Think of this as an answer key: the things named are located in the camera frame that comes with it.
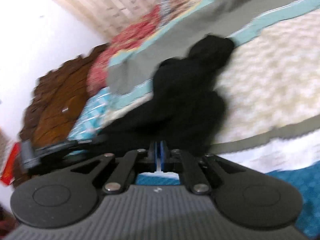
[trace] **red floral pillow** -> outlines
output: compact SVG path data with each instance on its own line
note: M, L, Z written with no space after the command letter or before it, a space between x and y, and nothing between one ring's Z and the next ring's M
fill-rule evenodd
M102 52L91 66L87 78L87 90L90 96L97 94L107 86L108 63L110 58L118 51L139 47L142 42L151 36L160 22L160 7L156 5L153 10L143 16L137 23L131 24L115 36L111 45Z

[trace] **blue checkered fabric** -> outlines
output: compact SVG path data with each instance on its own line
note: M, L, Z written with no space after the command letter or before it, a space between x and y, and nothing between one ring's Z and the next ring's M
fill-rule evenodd
M139 174L136 180L137 185L180 185L180 181L176 178L148 176Z
M303 197L296 227L309 237L320 234L320 162L295 171L273 171L269 175L289 182Z
M101 118L108 108L110 90L103 88L98 94L89 98L77 122L69 133L68 139L89 139L101 128Z

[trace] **red object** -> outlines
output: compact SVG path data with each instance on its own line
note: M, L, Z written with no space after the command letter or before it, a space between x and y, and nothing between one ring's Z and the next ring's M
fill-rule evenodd
M2 181L7 186L10 185L11 180L13 179L13 163L17 154L20 152L20 143L15 143L9 154L7 163L4 167L0 181Z

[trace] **black cloth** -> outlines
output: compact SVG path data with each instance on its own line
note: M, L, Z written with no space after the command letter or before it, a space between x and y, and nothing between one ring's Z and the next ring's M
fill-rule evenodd
M208 35L186 58L163 61L153 76L153 98L103 128L99 134L107 141L99 151L121 155L166 140L170 148L206 153L226 110L213 91L215 78L234 47L230 39Z

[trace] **bed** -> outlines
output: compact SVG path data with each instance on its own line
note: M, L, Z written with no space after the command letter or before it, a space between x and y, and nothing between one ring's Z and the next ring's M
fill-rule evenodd
M217 88L228 99L230 113L220 134L212 139L210 152L296 186L304 198L297 227L315 237L320 233L319 8L320 0L200 0L138 46L116 52L95 49L95 57L101 54L90 71L104 71L108 87L101 89L105 80L88 79L89 92L96 94L86 104L82 101L83 110L79 106L76 111L82 113L77 120L73 115L65 133L39 139L35 131L45 126L45 122L40 125L44 118L40 117L29 137L23 137L30 126L26 117L21 138L33 138L39 146L65 137L90 138L152 97L151 77L159 62L183 56L206 33L229 36L238 49ZM175 174L158 172L141 174L137 183L179 181Z

